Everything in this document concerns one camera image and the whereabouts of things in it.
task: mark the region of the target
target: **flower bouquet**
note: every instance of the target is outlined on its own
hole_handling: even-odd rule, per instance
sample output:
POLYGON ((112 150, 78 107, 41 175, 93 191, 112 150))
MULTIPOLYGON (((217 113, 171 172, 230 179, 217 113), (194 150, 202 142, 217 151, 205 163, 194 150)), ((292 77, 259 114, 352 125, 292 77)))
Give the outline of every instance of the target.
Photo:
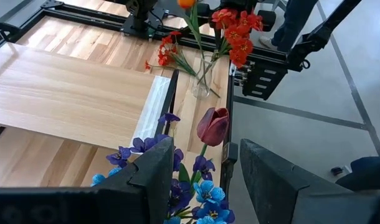
POLYGON ((178 39, 182 34, 178 31, 171 32, 167 37, 162 39, 159 46, 158 64, 159 66, 150 65, 145 62, 146 69, 153 67, 177 68, 194 77, 192 93, 196 97, 204 98, 212 91, 215 95, 219 95, 210 89, 209 85, 212 80, 212 69, 216 61, 224 55, 230 55, 230 59, 237 67, 245 64, 247 55, 252 52, 253 45, 250 41, 251 29, 262 30, 262 17, 256 16, 254 13, 248 14, 242 11, 240 14, 236 10, 221 9, 213 13, 212 22, 216 30, 223 30, 220 37, 221 43, 217 43, 217 49, 214 52, 205 52, 202 49, 201 34, 197 18, 197 4, 194 0, 178 0, 178 4, 190 11, 190 16, 183 16, 188 27, 190 28, 201 52, 201 60, 197 69, 192 66, 185 58, 182 49, 178 45, 178 39))
MULTIPOLYGON (((159 122, 171 123, 180 121, 174 114, 166 113, 159 122)), ((190 173, 182 163, 183 151, 174 149, 173 179, 166 209, 164 224, 226 224, 234 221, 234 213, 228 209, 225 193, 220 187, 215 187, 212 173, 215 165, 212 159, 205 158, 208 146, 218 146, 226 136, 229 128, 229 112, 226 108, 209 108, 197 126, 197 135, 204 143, 190 173), (195 197, 199 206, 191 208, 191 199, 195 197)), ((107 156, 111 164, 118 167, 112 169, 108 176, 114 175, 124 168, 132 152, 146 152, 168 135, 160 134, 155 138, 141 140, 135 138, 133 147, 119 147, 117 153, 107 156)), ((106 177, 101 174, 93 176, 93 185, 99 184, 106 177)))

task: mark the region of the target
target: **light wood panel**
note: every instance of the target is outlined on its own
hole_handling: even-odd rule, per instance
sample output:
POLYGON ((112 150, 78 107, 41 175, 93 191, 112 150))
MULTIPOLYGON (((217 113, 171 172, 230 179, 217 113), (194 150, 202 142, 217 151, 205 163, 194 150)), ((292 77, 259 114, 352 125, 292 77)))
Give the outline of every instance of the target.
MULTIPOLYGON (((128 15, 124 6, 112 2, 100 0, 69 0, 66 2, 122 16, 128 15)), ((180 18, 166 19, 164 24, 174 27, 186 25, 180 18)), ((201 32, 205 34, 212 34, 211 30, 208 26, 201 27, 201 32)), ((173 72, 170 69, 145 70, 145 60, 157 65, 158 45, 160 44, 158 41, 148 42, 135 37, 124 37, 118 32, 50 17, 41 20, 18 44, 164 77, 170 77, 173 72)), ((200 60, 199 52, 195 49, 185 48, 184 54, 189 63, 194 65, 200 60)), ((171 135, 174 133, 175 145, 185 153, 184 163, 188 170, 192 170, 194 158, 201 151, 202 143, 195 134, 199 120, 208 108, 226 106, 228 71, 229 59, 227 57, 220 59, 214 69, 212 88, 220 94, 221 98, 210 95, 203 100, 196 99, 191 93, 194 79, 187 74, 179 74, 174 113, 182 121, 171 126, 171 135)), ((37 135, 12 128, 7 128, 7 131, 2 134, 0 137, 0 186, 24 185, 19 181, 13 183, 10 178, 7 182, 5 181, 12 172, 8 167, 17 163, 23 152, 29 148, 30 143, 35 141, 33 136, 37 135), (14 139, 17 143, 12 144, 9 139, 14 139)), ((45 136, 45 138, 55 139, 50 136, 45 136)), ((38 149, 43 148, 41 144, 31 147, 33 147, 34 152, 37 151, 38 153, 38 149)), ((113 167, 105 159, 105 156, 116 152, 115 149, 95 148, 84 144, 77 144, 75 147, 70 145, 71 150, 66 150, 67 147, 62 143, 59 146, 54 145, 53 149, 43 148, 43 150, 50 150, 47 158, 45 158, 45 161, 49 163, 48 166, 36 165, 35 160, 31 162, 29 159, 25 160, 27 166, 38 166, 39 170, 42 169, 42 171, 36 172, 37 178, 32 180, 33 186, 88 186, 95 173, 106 175, 113 167)), ((219 185, 221 152, 222 145, 211 147, 206 153, 208 158, 213 158, 216 165, 216 171, 213 174, 216 185, 219 185)), ((30 169, 15 170, 14 172, 20 173, 22 176, 34 175, 30 173, 30 169)))
POLYGON ((128 146, 154 76, 16 44, 0 48, 0 124, 128 146))

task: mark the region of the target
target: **red tulip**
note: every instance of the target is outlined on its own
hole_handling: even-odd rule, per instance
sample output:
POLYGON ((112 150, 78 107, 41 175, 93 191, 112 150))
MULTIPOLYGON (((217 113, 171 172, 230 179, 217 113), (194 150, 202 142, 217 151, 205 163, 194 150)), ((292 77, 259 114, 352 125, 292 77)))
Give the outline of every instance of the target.
POLYGON ((229 128, 229 112, 226 108, 209 108, 197 126, 197 135, 208 146, 219 145, 229 128))

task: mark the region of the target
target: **wooden table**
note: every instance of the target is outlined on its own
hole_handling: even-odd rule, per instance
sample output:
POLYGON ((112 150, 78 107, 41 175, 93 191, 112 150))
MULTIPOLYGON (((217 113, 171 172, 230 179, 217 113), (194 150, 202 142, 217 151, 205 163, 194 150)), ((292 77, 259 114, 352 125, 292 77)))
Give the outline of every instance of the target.
MULTIPOLYGON (((125 6, 102 0, 71 0, 67 4, 127 16, 125 6)), ((166 19, 164 24, 185 26, 179 18, 166 19)), ((208 26, 201 32, 210 34, 208 26)), ((145 60, 157 64, 159 42, 148 42, 121 33, 74 22, 45 17, 17 44, 49 52, 82 58, 95 63, 170 77, 172 70, 145 70, 145 60)), ((184 51, 190 63, 200 58, 195 49, 184 51)), ((229 59, 222 58, 214 69, 212 88, 221 98, 210 95, 198 100, 191 93, 194 79, 180 73, 174 103, 174 113, 182 120, 171 126, 175 145, 185 152, 184 163, 191 170, 202 143, 196 126, 210 107, 226 107, 229 59)), ((0 136, 0 186, 89 186, 96 173, 107 174, 113 168, 105 156, 116 149, 82 144, 77 141, 7 128, 0 136)), ((222 145, 210 147, 206 157, 216 165, 214 182, 219 185, 222 145)))

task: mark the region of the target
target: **jeans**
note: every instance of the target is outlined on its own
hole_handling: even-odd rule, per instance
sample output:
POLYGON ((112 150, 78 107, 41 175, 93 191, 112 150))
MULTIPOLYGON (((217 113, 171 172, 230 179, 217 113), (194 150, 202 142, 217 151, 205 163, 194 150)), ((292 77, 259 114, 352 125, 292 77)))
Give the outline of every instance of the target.
POLYGON ((306 24, 317 0, 288 0, 284 23, 278 28, 272 44, 281 52, 289 52, 306 24))

